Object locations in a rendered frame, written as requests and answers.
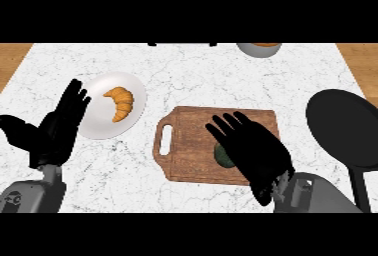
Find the white plate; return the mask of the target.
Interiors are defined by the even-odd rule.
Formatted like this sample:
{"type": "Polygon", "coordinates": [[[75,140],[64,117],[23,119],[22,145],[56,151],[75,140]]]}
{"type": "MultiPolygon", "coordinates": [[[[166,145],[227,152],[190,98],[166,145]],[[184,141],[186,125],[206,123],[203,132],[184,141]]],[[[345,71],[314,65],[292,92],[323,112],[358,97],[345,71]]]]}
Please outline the white plate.
{"type": "Polygon", "coordinates": [[[91,101],[78,127],[78,133],[88,139],[101,140],[121,135],[135,124],[146,105],[146,89],[137,77],[124,72],[110,72],[88,81],[82,88],[91,101]],[[131,113],[113,122],[116,104],[112,97],[103,94],[122,87],[132,96],[131,113]]]}

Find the dark green squash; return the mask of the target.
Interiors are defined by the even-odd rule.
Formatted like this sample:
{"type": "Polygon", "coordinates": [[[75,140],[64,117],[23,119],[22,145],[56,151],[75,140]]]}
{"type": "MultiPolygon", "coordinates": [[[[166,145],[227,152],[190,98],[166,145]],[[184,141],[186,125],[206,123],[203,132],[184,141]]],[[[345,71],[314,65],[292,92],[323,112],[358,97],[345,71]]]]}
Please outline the dark green squash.
{"type": "Polygon", "coordinates": [[[222,148],[222,146],[219,144],[214,145],[214,159],[217,164],[222,167],[222,168],[233,168],[234,167],[234,163],[230,160],[225,150],[222,148]]]}

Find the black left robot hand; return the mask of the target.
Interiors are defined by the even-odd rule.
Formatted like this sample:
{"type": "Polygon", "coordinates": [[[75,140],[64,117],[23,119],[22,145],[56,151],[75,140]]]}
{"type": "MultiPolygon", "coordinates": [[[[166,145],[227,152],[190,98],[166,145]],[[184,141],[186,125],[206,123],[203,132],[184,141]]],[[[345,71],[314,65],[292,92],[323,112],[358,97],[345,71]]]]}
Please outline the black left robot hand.
{"type": "Polygon", "coordinates": [[[29,153],[29,167],[38,169],[50,164],[60,166],[69,159],[78,126],[91,98],[72,79],[56,109],[47,113],[38,126],[11,115],[0,115],[0,129],[11,146],[29,153]]]}

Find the orange croissant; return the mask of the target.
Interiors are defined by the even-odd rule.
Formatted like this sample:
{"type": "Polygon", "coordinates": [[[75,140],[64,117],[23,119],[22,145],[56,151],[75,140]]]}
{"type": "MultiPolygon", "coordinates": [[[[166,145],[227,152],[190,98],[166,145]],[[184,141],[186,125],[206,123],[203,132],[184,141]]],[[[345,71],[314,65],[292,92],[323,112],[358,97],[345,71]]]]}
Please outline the orange croissant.
{"type": "Polygon", "coordinates": [[[115,115],[112,122],[116,123],[125,119],[132,111],[132,94],[124,87],[115,87],[103,94],[103,96],[112,98],[115,104],[115,115]]]}

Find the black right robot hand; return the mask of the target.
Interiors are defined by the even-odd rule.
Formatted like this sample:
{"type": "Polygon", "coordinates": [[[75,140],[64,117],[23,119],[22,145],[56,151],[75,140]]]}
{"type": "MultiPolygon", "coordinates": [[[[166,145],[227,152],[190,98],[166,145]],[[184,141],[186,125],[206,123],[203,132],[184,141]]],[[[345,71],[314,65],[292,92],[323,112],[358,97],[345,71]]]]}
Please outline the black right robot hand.
{"type": "Polygon", "coordinates": [[[239,111],[214,115],[212,121],[215,125],[206,124],[205,128],[249,182],[256,202],[267,206],[273,188],[293,176],[289,151],[267,128],[239,111]]]}

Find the black frying pan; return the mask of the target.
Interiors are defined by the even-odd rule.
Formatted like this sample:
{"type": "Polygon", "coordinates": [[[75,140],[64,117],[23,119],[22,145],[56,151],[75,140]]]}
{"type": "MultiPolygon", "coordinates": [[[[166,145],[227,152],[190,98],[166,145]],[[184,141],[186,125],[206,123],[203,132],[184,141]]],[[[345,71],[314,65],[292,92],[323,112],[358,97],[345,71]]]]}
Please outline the black frying pan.
{"type": "Polygon", "coordinates": [[[308,100],[305,119],[315,142],[346,167],[354,203],[369,213],[363,174],[378,171],[378,108],[354,93],[326,89],[308,100]]]}

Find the brown wooden cutting board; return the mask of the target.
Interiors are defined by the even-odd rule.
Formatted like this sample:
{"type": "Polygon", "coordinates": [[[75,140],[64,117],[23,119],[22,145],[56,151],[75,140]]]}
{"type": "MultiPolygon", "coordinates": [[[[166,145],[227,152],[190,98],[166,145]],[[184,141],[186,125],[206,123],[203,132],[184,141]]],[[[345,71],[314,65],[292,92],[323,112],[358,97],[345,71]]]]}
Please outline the brown wooden cutting board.
{"type": "Polygon", "coordinates": [[[153,141],[153,159],[169,181],[248,185],[237,168],[224,168],[214,159],[215,139],[205,129],[212,116],[233,114],[231,108],[175,106],[159,120],[153,141]],[[166,155],[159,153],[162,128],[171,126],[171,143],[166,155]]]}

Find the grey bowl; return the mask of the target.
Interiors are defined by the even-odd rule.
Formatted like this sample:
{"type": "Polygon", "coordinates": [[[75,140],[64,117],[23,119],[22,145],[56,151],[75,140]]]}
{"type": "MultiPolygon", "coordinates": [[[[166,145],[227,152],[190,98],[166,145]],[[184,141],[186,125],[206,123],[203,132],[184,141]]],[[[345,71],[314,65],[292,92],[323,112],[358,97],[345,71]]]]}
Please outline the grey bowl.
{"type": "Polygon", "coordinates": [[[277,53],[280,46],[280,43],[237,43],[240,51],[255,58],[271,57],[277,53]]]}

